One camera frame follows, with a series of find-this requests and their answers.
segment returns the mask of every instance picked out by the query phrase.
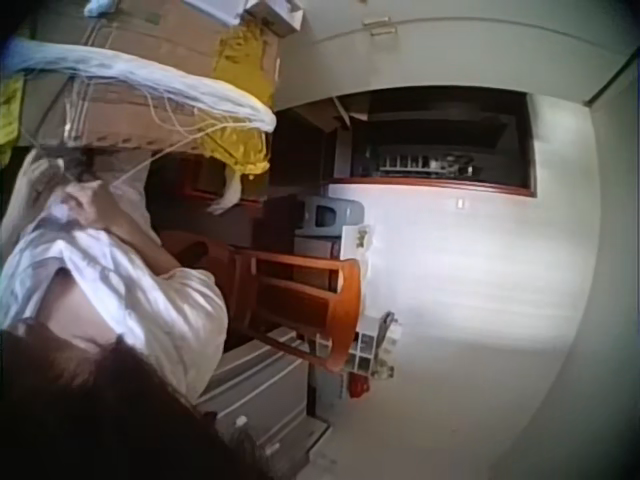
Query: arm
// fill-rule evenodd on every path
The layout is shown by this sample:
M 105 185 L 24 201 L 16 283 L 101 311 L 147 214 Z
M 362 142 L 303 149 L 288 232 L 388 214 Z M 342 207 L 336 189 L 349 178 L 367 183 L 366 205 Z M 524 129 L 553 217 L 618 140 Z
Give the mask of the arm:
M 66 188 L 67 203 L 85 227 L 106 230 L 134 249 L 149 270 L 164 275 L 180 267 L 142 227 L 122 210 L 102 181 L 73 183 Z
M 123 215 L 108 230 L 133 248 L 156 275 L 164 275 L 180 267 L 178 261 L 149 237 L 129 214 Z
M 24 159 L 0 225 L 1 265 L 9 258 L 22 231 L 42 211 L 61 174 L 59 163 L 38 158 L 35 149 Z

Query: white fabric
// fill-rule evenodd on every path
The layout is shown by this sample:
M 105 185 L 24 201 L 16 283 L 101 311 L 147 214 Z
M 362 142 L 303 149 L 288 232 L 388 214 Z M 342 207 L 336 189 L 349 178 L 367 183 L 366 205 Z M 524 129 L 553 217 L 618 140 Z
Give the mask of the white fabric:
M 224 300 L 210 273 L 178 268 L 158 277 L 133 249 L 104 231 L 81 228 L 52 198 L 0 276 L 1 329 L 35 317 L 59 268 L 70 271 L 116 334 L 189 400 L 197 399 L 227 331 Z

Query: white wall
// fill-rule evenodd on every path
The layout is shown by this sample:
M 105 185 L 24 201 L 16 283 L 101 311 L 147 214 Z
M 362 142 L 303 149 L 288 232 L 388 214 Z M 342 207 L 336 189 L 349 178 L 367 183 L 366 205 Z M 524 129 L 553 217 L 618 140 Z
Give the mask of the white wall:
M 586 108 L 549 97 L 530 108 L 536 199 L 330 188 L 375 227 L 368 313 L 404 325 L 397 377 L 333 419 L 320 455 L 335 478 L 483 478 L 555 378 L 591 285 L 597 161 Z
M 583 320 L 553 387 L 495 478 L 631 478 L 625 473 L 638 455 L 640 415 L 637 69 L 636 62 L 592 111 L 602 225 Z

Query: dark hair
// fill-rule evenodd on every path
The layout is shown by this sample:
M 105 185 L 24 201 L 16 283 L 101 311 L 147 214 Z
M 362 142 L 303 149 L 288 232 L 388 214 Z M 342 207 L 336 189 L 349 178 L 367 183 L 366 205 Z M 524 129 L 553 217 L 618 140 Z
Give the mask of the dark hair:
M 273 478 L 255 443 L 223 440 L 123 340 L 89 353 L 29 328 L 0 333 L 4 472 L 14 464 L 27 478 Z

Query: wooden shelf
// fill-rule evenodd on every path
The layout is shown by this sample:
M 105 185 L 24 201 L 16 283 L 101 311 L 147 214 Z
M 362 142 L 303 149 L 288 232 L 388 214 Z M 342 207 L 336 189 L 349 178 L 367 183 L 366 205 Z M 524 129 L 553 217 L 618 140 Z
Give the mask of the wooden shelf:
M 438 187 L 458 190 L 473 190 L 477 192 L 501 193 L 519 197 L 536 198 L 535 191 L 522 187 L 507 187 L 488 183 L 467 182 L 464 180 L 444 180 L 438 178 L 401 178 L 401 177 L 354 177 L 332 178 L 330 184 L 346 185 L 401 185 L 409 187 Z

